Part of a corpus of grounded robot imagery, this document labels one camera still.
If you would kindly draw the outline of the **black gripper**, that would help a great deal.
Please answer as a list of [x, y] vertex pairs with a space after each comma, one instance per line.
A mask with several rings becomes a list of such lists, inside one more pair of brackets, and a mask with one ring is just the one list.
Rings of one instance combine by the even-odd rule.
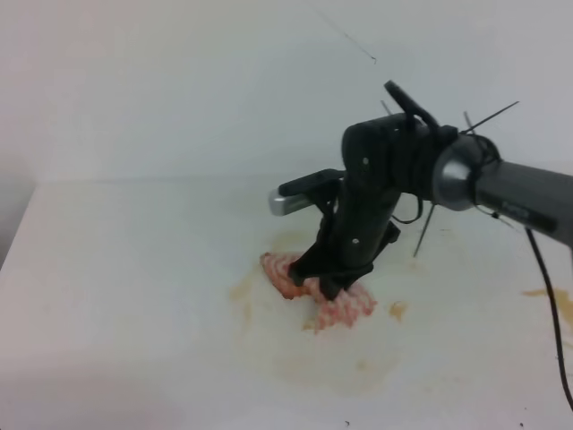
[[440, 128], [430, 119], [395, 114], [349, 126], [342, 137], [344, 177], [315, 243], [290, 265], [298, 288], [334, 301], [373, 269], [373, 261], [398, 232], [390, 218], [403, 193], [431, 197], [431, 170], [441, 149]]

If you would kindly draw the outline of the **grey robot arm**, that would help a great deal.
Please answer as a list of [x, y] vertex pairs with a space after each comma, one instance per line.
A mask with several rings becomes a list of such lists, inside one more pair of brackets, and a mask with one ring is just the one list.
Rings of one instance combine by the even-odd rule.
[[453, 211], [485, 206], [565, 245], [572, 242], [572, 179], [500, 158], [492, 142], [452, 126], [395, 114], [346, 129], [343, 170], [326, 169], [279, 187], [322, 212], [314, 245], [289, 268], [301, 285], [319, 281], [334, 299], [372, 271], [397, 241], [393, 212], [402, 194]]

